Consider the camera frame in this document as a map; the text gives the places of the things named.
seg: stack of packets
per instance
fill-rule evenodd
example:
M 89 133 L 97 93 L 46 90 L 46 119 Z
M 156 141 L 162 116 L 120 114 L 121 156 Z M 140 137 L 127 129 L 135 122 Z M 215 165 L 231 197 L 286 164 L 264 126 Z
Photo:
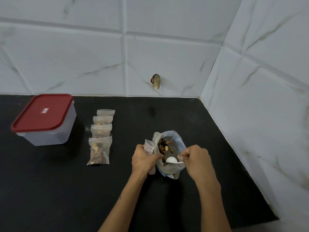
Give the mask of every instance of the stack of packets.
M 90 160 L 87 165 L 109 164 L 109 149 L 112 144 L 112 122 L 115 110 L 97 110 L 91 125 L 92 138 L 89 138 Z

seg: kitchen counter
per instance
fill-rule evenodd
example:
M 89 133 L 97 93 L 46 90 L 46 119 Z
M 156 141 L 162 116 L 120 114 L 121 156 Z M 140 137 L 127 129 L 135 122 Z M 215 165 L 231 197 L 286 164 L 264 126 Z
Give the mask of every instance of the kitchen counter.
M 277 220 L 199 99 L 74 97 L 68 142 L 35 147 L 10 131 L 31 98 L 0 96 L 0 231 L 97 231 L 131 174 L 136 145 L 168 130 L 187 147 L 208 149 L 232 228 Z M 110 165 L 86 166 L 97 109 L 116 110 Z M 186 169 L 178 180 L 157 170 L 143 185 L 129 231 L 200 231 L 200 224 L 199 194 Z

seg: food storage container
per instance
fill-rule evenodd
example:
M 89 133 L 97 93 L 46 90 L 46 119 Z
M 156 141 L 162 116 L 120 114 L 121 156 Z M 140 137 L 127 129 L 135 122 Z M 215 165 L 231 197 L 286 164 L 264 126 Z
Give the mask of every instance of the food storage container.
M 11 130 L 35 146 L 65 143 L 76 112 L 70 94 L 35 96 L 11 125 Z

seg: right hand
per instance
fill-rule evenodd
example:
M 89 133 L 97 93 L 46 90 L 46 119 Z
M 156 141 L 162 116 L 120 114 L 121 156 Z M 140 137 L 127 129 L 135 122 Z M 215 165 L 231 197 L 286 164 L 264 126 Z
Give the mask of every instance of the right hand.
M 180 157 L 183 158 L 184 165 L 190 177 L 195 181 L 197 188 L 206 188 L 217 193 L 221 192 L 220 183 L 217 180 L 211 157 L 208 151 L 194 145 L 186 148 Z

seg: container lid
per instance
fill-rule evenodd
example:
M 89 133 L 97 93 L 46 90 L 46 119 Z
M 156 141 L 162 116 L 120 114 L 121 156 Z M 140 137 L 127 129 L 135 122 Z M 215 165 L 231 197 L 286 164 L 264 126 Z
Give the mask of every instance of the container lid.
M 70 94 L 35 96 L 11 125 L 16 133 L 50 131 L 59 128 L 73 101 Z

